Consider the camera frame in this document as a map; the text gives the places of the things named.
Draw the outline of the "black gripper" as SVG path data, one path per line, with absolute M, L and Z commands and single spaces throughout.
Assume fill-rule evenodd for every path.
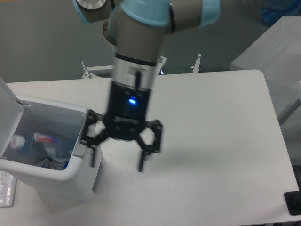
M 141 147 L 138 171 L 143 171 L 147 156 L 160 153 L 163 125 L 161 121 L 145 121 L 151 89 L 136 89 L 116 81 L 111 82 L 108 107 L 105 115 L 88 110 L 81 134 L 81 144 L 92 150 L 91 167 L 95 166 L 96 148 L 108 137 L 121 140 L 135 140 Z M 88 135 L 88 129 L 103 122 L 105 128 L 95 136 Z M 145 128 L 154 134 L 152 144 L 146 144 L 140 133 Z

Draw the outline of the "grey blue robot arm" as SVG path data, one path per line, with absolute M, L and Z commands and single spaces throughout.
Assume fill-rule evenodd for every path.
M 103 34 L 115 46 L 115 61 L 105 114 L 93 110 L 81 143 L 96 147 L 108 138 L 136 141 L 145 158 L 160 152 L 163 126 L 146 121 L 146 113 L 164 36 L 215 22 L 218 0 L 75 0 L 83 23 L 103 21 Z

